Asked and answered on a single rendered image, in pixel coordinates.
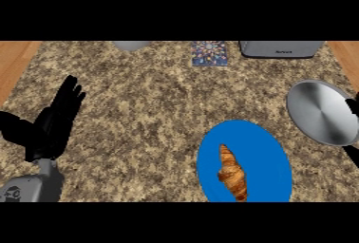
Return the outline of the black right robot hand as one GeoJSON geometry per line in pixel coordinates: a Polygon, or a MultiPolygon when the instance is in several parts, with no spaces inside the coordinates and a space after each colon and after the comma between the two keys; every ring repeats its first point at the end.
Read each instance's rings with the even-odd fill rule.
{"type": "Polygon", "coordinates": [[[356,93],[353,99],[346,99],[346,104],[349,106],[351,113],[359,117],[359,92],[356,93]]]}

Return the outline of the blue oval plate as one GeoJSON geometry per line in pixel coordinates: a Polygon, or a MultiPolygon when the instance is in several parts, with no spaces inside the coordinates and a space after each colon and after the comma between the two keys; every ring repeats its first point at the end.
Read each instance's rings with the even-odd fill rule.
{"type": "Polygon", "coordinates": [[[255,123],[221,121],[207,131],[196,156],[196,174],[207,200],[235,202],[217,173],[221,168],[220,145],[224,144],[245,173],[248,202],[288,202],[291,166],[279,141],[255,123]]]}

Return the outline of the brown croissant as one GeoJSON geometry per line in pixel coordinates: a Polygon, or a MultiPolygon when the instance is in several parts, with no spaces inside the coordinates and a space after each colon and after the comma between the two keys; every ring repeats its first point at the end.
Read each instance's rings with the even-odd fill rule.
{"type": "Polygon", "coordinates": [[[219,181],[230,191],[235,201],[245,202],[248,197],[245,173],[236,162],[235,154],[224,144],[220,145],[220,161],[221,168],[217,173],[219,181]]]}

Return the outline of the grey rounded object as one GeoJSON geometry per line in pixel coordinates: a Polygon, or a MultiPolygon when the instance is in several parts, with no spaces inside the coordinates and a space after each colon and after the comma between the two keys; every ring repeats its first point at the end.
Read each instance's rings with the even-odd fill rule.
{"type": "Polygon", "coordinates": [[[137,49],[143,48],[149,43],[149,41],[114,41],[115,47],[125,51],[136,51],[137,49]]]}

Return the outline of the colourful patterned box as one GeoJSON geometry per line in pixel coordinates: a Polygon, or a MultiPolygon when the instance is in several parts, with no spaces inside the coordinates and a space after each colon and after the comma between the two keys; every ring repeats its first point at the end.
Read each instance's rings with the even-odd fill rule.
{"type": "Polygon", "coordinates": [[[193,41],[190,43],[190,61],[193,66],[226,66],[226,42],[193,41]]]}

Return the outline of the grey appliance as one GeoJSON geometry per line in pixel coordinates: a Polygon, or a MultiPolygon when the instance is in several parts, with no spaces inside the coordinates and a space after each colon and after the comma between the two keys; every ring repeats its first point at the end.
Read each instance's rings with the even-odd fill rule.
{"type": "Polygon", "coordinates": [[[239,50],[248,58],[312,58],[323,41],[241,41],[239,50]]]}

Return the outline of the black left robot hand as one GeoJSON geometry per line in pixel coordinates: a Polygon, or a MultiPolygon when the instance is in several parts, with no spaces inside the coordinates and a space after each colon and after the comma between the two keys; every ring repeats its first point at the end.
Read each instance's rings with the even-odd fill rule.
{"type": "Polygon", "coordinates": [[[84,98],[86,93],[77,78],[68,75],[52,104],[41,110],[34,122],[0,111],[0,134],[6,141],[25,148],[25,161],[34,162],[37,159],[56,159],[62,156],[84,98]]]}

